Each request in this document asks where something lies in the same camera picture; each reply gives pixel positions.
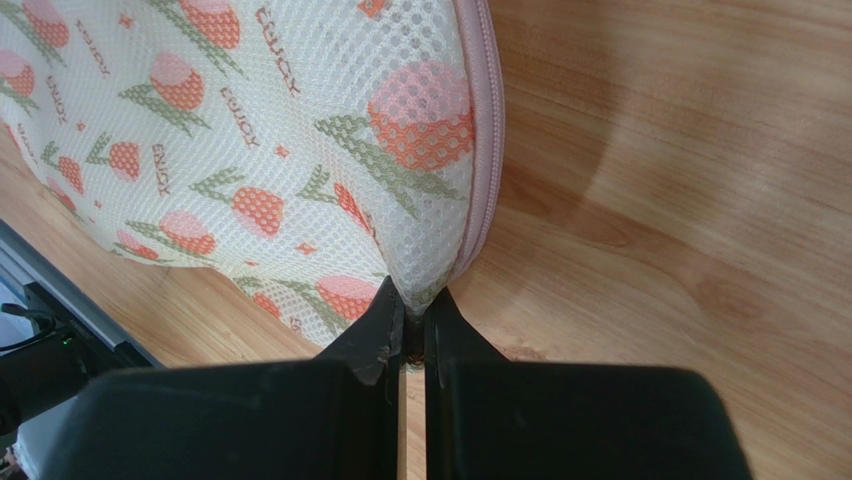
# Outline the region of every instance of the white mesh fabric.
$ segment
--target white mesh fabric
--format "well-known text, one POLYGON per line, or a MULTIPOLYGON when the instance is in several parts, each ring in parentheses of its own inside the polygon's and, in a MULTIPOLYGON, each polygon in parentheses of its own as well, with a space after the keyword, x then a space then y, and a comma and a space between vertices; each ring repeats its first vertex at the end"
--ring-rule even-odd
POLYGON ((451 0, 0 0, 0 116, 104 248, 208 266, 327 345, 422 311, 470 203, 451 0))

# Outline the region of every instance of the zipper trim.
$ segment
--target zipper trim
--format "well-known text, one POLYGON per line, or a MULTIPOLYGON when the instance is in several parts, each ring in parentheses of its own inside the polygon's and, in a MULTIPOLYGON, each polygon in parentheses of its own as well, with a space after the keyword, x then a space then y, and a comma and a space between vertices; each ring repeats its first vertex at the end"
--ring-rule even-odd
POLYGON ((497 208, 503 167, 505 100, 500 57, 487 0, 454 0, 474 108, 473 185, 467 224, 450 280, 470 266, 485 245, 497 208))

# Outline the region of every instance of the black cable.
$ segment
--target black cable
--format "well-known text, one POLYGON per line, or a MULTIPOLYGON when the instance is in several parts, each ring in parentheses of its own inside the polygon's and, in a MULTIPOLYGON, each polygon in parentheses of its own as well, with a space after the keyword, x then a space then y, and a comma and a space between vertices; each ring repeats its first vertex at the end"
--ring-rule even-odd
POLYGON ((21 347, 26 347, 27 345, 32 345, 33 343, 36 343, 39 340, 47 338, 47 336, 53 333, 53 331, 56 329, 56 318, 54 318, 53 315, 47 312, 41 312, 38 310, 27 310, 26 308, 20 305, 15 305, 14 303, 4 303, 2 305, 2 308, 0 308, 0 311, 9 315, 14 315, 16 317, 24 317, 33 320, 39 325, 39 327, 42 327, 42 322, 39 322, 38 320, 47 320, 48 322, 47 325, 45 327, 42 327, 41 331, 39 331, 37 334, 22 342, 2 346, 0 347, 0 352, 9 352, 11 350, 17 350, 21 347))

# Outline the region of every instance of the orange flower print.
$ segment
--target orange flower print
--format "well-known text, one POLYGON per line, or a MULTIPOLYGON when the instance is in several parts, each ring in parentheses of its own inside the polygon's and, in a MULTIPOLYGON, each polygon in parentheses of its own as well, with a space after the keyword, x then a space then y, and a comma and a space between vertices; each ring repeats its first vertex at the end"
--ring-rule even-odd
POLYGON ((139 178, 139 145, 133 142, 118 142, 109 149, 109 166, 115 176, 125 182, 139 178))
POLYGON ((233 197, 219 192, 218 188, 245 178, 236 172, 235 167, 219 170, 204 180, 190 185, 189 188, 231 207, 237 222, 249 232, 259 237, 274 237, 281 228, 281 219, 284 218, 284 200, 274 193, 257 187, 240 187, 233 197))
POLYGON ((358 9, 366 13, 368 18, 378 15, 384 7, 385 0, 363 0, 358 4, 358 9))
POLYGON ((77 207, 74 205, 74 202, 71 201, 71 197, 69 197, 68 194, 65 193, 64 190, 62 190, 62 187, 60 187, 59 184, 56 183, 56 180, 48 178, 47 187, 50 188, 50 191, 54 195, 56 195, 56 198, 58 198, 59 201, 62 202, 62 205, 64 205, 65 208, 70 210, 71 213, 77 212, 77 207))
POLYGON ((370 228, 370 224, 367 222, 367 219, 361 213, 361 209, 358 208, 358 204, 355 203, 355 198, 349 193, 349 190, 346 189, 343 185, 339 183, 334 184, 334 193, 337 195, 337 204, 352 217, 353 220, 358 222, 367 233, 372 233, 372 229, 370 228))
POLYGON ((24 0, 21 7, 33 30, 45 43, 54 48, 68 44, 68 26, 48 0, 24 0))
POLYGON ((371 283, 344 275, 325 277, 316 287, 325 303, 350 322, 367 311, 378 291, 371 283))
POLYGON ((195 215, 184 211, 167 213, 160 220, 160 230, 178 247, 195 255, 209 255, 216 250, 216 240, 195 215))
POLYGON ((254 303, 260 305, 261 307, 263 307, 264 310, 271 313, 272 316, 281 320, 281 310, 278 310, 278 307, 275 306, 275 302, 273 302, 271 298, 260 292, 257 292, 251 296, 251 299, 254 301, 254 303))
POLYGON ((151 65, 150 82, 118 94, 147 108, 192 137, 190 126, 210 128, 192 112, 204 100, 204 81, 192 66, 174 53, 160 52, 151 65))
POLYGON ((9 86, 18 95, 29 97, 33 93, 33 67, 15 52, 0 50, 0 77, 9 82, 9 86))
POLYGON ((148 260, 157 260, 160 258, 160 255, 157 252, 139 243, 139 241, 133 238, 133 236, 128 232, 119 230, 116 233, 116 236, 118 237, 118 241, 121 242, 120 246, 129 250, 134 255, 148 260))
POLYGON ((180 0, 187 20, 210 43, 231 50, 240 43, 240 21, 228 0, 180 0))
POLYGON ((18 145, 18 140, 15 138, 15 134, 12 133, 12 127, 8 123, 4 123, 3 126, 6 127, 6 131, 9 132, 9 138, 12 139, 12 143, 15 144, 15 148, 17 148, 18 151, 21 152, 21 146, 18 145))
POLYGON ((204 98, 201 75, 174 53, 161 52, 151 67, 151 85, 169 105, 194 110, 204 98))
POLYGON ((102 152, 109 145, 112 137, 102 133, 86 157, 86 163, 93 165, 109 165, 112 172, 123 182, 132 183, 139 179, 139 145, 133 142, 118 142, 109 149, 109 157, 103 157, 102 152))
POLYGON ((284 200, 256 187, 240 187, 234 194, 233 207, 237 221, 259 237, 278 234, 284 216, 284 200))
POLYGON ((468 82, 438 61, 395 71, 367 105, 379 144, 397 163, 437 170, 473 151, 468 82))
POLYGON ((74 188, 74 191, 83 194, 83 170, 80 164, 68 157, 59 157, 59 173, 74 188))

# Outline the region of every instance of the wooden floor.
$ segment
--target wooden floor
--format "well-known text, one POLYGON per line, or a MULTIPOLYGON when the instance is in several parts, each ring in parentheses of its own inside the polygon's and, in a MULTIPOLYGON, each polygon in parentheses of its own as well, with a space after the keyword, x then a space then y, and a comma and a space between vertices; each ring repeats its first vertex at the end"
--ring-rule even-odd
MULTIPOLYGON (((517 358, 698 370, 757 478, 852 478, 852 4, 491 8, 506 159, 463 313, 517 358)), ((212 271, 106 255, 0 152, 0 216, 163 362, 317 351, 212 271)))

